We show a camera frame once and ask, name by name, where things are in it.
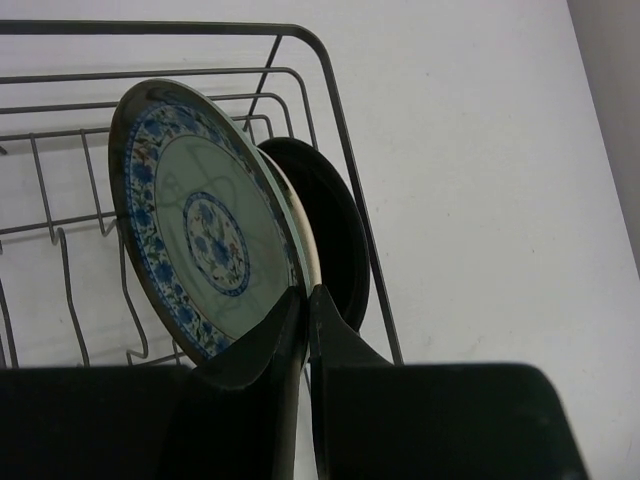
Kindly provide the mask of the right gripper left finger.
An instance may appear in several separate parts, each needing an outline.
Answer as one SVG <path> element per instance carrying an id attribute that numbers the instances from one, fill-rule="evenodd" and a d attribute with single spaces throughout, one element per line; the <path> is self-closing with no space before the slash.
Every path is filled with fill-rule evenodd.
<path id="1" fill-rule="evenodd" d="M 293 472 L 303 301 L 204 364 L 1 374 L 5 479 L 272 479 Z"/>

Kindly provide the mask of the cream and black plate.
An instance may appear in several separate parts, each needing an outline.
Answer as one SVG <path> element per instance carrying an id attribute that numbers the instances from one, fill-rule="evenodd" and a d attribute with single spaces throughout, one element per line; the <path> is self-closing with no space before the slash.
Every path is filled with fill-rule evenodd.
<path id="1" fill-rule="evenodd" d="M 303 272 L 305 287 L 307 295 L 310 295 L 314 287 L 322 283 L 320 256 L 311 223 L 300 197 L 284 171 L 263 150 L 259 149 L 258 152 L 274 175 L 293 217 L 293 223 L 301 242 L 301 247 L 298 251 L 302 254 L 302 258 L 304 259 Z"/>

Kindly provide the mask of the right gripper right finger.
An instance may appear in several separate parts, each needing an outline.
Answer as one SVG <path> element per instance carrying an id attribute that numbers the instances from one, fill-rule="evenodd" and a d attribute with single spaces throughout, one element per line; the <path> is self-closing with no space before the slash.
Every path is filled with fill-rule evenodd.
<path id="1" fill-rule="evenodd" d="M 522 363 L 394 365 L 340 316 L 309 307 L 314 451 L 322 479 L 584 479 L 549 379 Z"/>

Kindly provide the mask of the blue patterned ceramic plate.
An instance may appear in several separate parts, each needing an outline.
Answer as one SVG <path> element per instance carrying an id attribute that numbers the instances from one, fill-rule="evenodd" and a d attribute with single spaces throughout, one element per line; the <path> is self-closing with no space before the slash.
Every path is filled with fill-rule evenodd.
<path id="1" fill-rule="evenodd" d="M 195 363 L 311 287 L 302 238 L 268 162 L 221 108 L 174 80 L 119 101 L 108 141 L 123 243 L 159 319 Z"/>

